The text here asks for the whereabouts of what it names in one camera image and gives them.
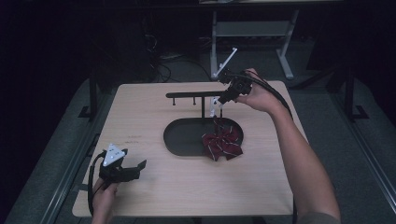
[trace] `horizontal bar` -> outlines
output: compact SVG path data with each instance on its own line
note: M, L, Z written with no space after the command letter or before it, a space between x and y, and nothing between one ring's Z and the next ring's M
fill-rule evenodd
M191 98L191 97L207 97L221 96L223 91L197 91L197 92L168 92L166 98Z
M289 21L218 21L216 36L282 36Z

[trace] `red cloth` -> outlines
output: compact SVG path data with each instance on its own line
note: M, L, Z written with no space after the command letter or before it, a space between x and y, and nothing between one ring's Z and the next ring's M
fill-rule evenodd
M239 132L231 126L224 128L221 118L213 118L215 123L215 133L206 133L202 136L204 142L204 153L213 161L217 161L221 154L224 154L227 161L241 154L242 148L236 143Z

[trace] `black tray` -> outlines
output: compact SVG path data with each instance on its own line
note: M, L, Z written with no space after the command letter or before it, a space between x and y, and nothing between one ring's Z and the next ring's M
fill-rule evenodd
M222 118L226 128L233 126L239 132L236 143L242 144L244 133L242 128L232 119ZM204 156L202 136L214 133L215 125L212 118L176 119L165 128L163 140L170 152L177 156Z

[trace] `wooden table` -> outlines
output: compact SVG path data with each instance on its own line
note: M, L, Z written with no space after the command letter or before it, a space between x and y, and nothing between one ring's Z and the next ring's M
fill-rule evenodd
M295 123L304 133L285 85L269 82L290 105ZM172 99L168 92L224 91L218 82L121 85L93 157L110 143L128 148L122 167L147 160L140 179L119 186L115 215L127 217L206 217L291 215L292 193L279 152L276 130L266 113L243 104L227 103L225 118L244 131L244 154L226 161L207 157L179 157L169 152L163 131L175 119L200 118L201 106L191 98ZM95 177L99 173L96 165ZM88 172L83 181L88 183ZM87 191L73 207L88 217Z

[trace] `person's hand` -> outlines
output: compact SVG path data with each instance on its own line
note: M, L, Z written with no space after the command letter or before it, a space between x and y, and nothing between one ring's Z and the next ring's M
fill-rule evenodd
M258 77L258 74L254 68L249 68L245 72L253 78L262 81ZM251 91L249 95L241 95L235 99L236 102L249 105L253 109L260 110L267 113L272 113L278 108L282 107L282 104L276 99L276 97L265 88L261 87L257 83L252 83Z
M113 203L116 198L118 184L111 184L107 189L103 188L104 180L99 178L95 186L93 186L93 192L96 192L93 196L93 217L92 223L108 223L113 218Z

